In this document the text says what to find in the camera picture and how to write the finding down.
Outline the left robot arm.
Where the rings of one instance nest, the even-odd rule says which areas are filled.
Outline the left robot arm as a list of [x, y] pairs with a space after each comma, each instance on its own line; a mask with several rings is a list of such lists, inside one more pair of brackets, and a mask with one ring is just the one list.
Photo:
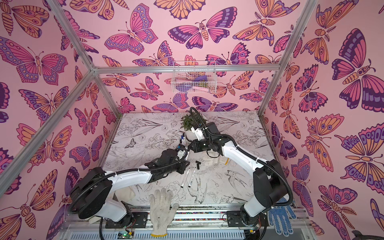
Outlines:
[[173, 172], [183, 174], [190, 164], [188, 155], [189, 150], [179, 146], [163, 151], [159, 158], [139, 168], [117, 172], [93, 168], [72, 188], [68, 214], [76, 214], [79, 219], [96, 216], [113, 222], [124, 221], [129, 217], [130, 209], [122, 201], [114, 200], [114, 193], [130, 186], [156, 182]]

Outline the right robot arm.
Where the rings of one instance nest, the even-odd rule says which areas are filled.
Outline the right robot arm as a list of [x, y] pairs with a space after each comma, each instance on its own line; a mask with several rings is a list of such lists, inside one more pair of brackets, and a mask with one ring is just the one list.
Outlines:
[[292, 204], [293, 191], [278, 161], [267, 161], [257, 157], [240, 147], [233, 138], [228, 137], [193, 140], [188, 149], [194, 153], [214, 151], [233, 160], [253, 177], [254, 195], [240, 210], [245, 225], [255, 224], [260, 213]]

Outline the white marker cluster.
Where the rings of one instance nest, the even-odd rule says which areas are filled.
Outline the white marker cluster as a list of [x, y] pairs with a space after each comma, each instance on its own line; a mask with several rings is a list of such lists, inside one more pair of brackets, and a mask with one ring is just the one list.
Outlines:
[[189, 173], [190, 173], [190, 169], [188, 169], [187, 172], [184, 174], [184, 178], [183, 178], [183, 181], [182, 181], [182, 183], [181, 183], [181, 188], [184, 188], [184, 185], [185, 185], [185, 183], [186, 183], [186, 181], [187, 181], [187, 178], [188, 178], [188, 176], [189, 176]]
[[195, 180], [196, 171], [197, 171], [197, 168], [194, 168], [194, 170], [192, 172], [192, 176], [191, 176], [190, 182], [189, 182], [189, 185], [188, 185], [189, 188], [192, 187], [192, 184], [193, 184], [193, 182]]

